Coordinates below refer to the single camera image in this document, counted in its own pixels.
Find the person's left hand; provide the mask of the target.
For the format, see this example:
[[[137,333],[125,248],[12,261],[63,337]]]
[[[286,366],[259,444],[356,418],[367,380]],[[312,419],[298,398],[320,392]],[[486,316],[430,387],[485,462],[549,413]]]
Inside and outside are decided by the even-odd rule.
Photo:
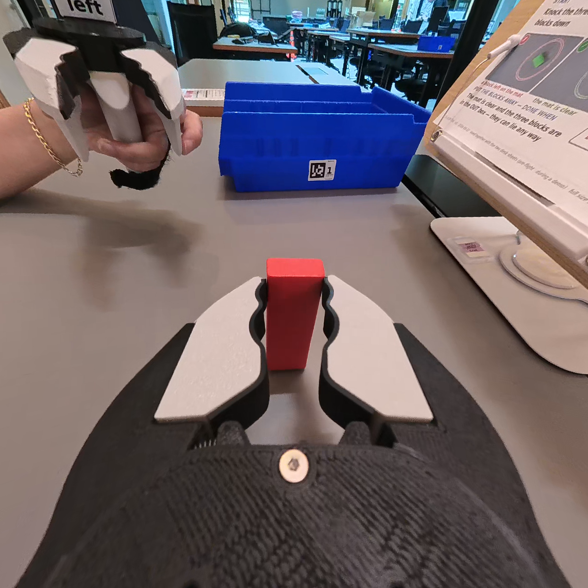
[[[137,86],[132,87],[135,111],[143,138],[138,143],[116,141],[93,90],[85,87],[81,95],[81,121],[91,151],[114,158],[134,172],[151,171],[165,159],[169,146],[168,137],[156,109],[143,89]]]

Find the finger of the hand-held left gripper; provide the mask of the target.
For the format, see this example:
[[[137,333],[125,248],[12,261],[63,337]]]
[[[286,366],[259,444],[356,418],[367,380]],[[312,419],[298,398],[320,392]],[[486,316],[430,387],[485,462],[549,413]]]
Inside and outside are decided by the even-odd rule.
[[[88,70],[79,49],[57,40],[31,38],[14,61],[42,112],[57,123],[77,157],[87,162],[80,85],[87,81]]]
[[[173,55],[164,48],[124,49],[121,63],[128,81],[142,88],[153,102],[172,150],[182,155],[181,119],[186,106]]]

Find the printed instruction sheet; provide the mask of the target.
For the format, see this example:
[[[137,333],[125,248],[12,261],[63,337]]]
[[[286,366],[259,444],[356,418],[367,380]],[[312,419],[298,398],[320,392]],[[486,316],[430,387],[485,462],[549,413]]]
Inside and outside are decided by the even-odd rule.
[[[587,217],[587,1],[545,1],[519,35],[455,100],[443,129]]]

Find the white flat box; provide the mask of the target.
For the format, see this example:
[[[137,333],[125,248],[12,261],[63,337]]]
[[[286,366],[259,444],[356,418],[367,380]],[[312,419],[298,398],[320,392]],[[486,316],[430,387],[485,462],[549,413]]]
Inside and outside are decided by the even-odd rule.
[[[224,111],[224,88],[182,89],[186,109],[201,117],[221,118]]]

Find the wooden topped desk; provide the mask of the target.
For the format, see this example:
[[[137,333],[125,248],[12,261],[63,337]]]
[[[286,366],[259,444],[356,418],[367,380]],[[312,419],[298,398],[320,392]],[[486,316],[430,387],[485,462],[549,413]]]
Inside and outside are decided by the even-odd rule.
[[[251,40],[243,44],[234,43],[235,40],[220,38],[213,45],[216,58],[242,61],[278,61],[287,62],[298,56],[298,49],[288,43],[261,43]]]
[[[424,83],[420,100],[436,98],[445,79],[454,51],[426,51],[417,45],[398,43],[369,43],[371,60],[384,66],[381,87],[390,90],[393,84],[392,73],[400,72],[404,60],[409,59],[427,68],[428,77]]]

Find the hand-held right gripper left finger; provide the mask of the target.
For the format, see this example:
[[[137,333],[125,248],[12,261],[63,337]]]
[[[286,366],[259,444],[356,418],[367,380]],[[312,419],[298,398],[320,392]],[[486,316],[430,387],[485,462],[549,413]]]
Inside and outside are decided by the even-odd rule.
[[[227,421],[247,429],[269,406],[264,312],[267,283],[255,276],[203,312],[155,411],[158,423]]]

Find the white stand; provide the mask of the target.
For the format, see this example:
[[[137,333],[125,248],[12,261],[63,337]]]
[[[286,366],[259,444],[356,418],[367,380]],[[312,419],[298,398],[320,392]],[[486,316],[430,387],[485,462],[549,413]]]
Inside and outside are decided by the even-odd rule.
[[[501,213],[443,217],[430,229],[524,342],[547,362],[587,375],[587,226],[449,134],[442,162]],[[482,243],[494,260],[463,263],[451,240]]]

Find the small label sticker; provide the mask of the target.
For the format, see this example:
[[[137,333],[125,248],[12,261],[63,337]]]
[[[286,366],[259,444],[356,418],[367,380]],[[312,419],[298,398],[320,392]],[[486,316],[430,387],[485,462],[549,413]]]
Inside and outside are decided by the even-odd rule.
[[[463,263],[486,263],[494,260],[492,252],[487,250],[480,241],[469,238],[451,240],[457,258]]]

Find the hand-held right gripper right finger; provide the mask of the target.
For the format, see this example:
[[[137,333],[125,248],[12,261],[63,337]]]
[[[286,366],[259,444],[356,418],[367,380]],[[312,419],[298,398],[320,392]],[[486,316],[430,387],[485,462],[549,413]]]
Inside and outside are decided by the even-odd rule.
[[[368,427],[372,441],[388,424],[424,424],[434,414],[392,318],[335,275],[322,285],[324,310],[319,404],[345,429]]]

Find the red wooden block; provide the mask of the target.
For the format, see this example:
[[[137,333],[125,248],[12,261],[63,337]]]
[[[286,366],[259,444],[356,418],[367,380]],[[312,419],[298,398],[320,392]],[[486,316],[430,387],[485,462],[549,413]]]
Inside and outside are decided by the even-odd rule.
[[[322,285],[319,259],[266,262],[266,356],[270,371],[303,370],[311,347]]]

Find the instruction sheet on stand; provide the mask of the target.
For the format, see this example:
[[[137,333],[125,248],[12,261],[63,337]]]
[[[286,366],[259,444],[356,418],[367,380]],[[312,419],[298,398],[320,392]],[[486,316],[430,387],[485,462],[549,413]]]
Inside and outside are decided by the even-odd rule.
[[[481,73],[481,71],[484,70],[484,68],[486,66],[488,66],[489,64],[492,63],[492,61],[494,59],[491,61],[487,61],[487,59],[486,59],[487,53],[490,52],[491,50],[493,50],[494,48],[496,48],[498,45],[502,44],[511,35],[519,34],[521,29],[523,28],[523,26],[529,21],[529,19],[533,16],[533,14],[539,9],[539,7],[544,2],[545,1],[520,1],[512,9],[511,13],[506,18],[504,23],[501,26],[499,26],[496,33],[494,33],[492,35],[492,37],[488,40],[488,42],[486,43],[484,48],[482,48],[478,52],[478,54],[475,55],[475,57],[472,59],[470,64],[467,65],[465,70],[461,73],[460,77],[457,78],[457,80],[452,84],[451,88],[447,90],[447,92],[444,94],[444,96],[440,99],[439,104],[436,106],[436,108],[432,114],[432,118],[431,118],[430,122],[428,123],[426,131],[425,131],[424,144],[425,144],[425,147],[433,154],[433,156],[435,158],[437,158],[439,160],[439,162],[443,166],[445,166],[450,172],[452,172],[452,171],[442,162],[438,151],[435,149],[435,146],[431,142],[431,138],[432,138],[433,134],[437,130],[441,130],[442,132],[445,132],[443,129],[443,119],[446,116],[446,114],[450,111],[450,109],[452,108],[452,105],[455,103],[455,100],[459,99],[460,95],[464,92],[464,90],[466,90],[469,87],[469,85],[472,83],[472,81],[474,81],[475,78],[477,78],[477,76]],[[457,175],[455,172],[452,172],[452,173],[457,178],[459,178],[459,175]],[[474,190],[473,187],[470,187],[470,188],[477,195],[479,195]],[[496,208],[492,204],[490,204],[490,203],[488,203],[488,204],[494,210],[496,210]],[[574,215],[571,215],[571,214],[569,214],[569,215],[571,217],[573,217],[576,221],[581,222],[582,224],[585,224],[587,226],[587,217],[578,218]]]

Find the person's left forearm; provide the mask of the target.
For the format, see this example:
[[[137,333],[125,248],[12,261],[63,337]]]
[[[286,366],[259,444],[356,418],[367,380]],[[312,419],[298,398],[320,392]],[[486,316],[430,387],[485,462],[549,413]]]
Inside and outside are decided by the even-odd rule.
[[[59,126],[34,99],[1,109],[2,200],[66,169],[76,159]]]

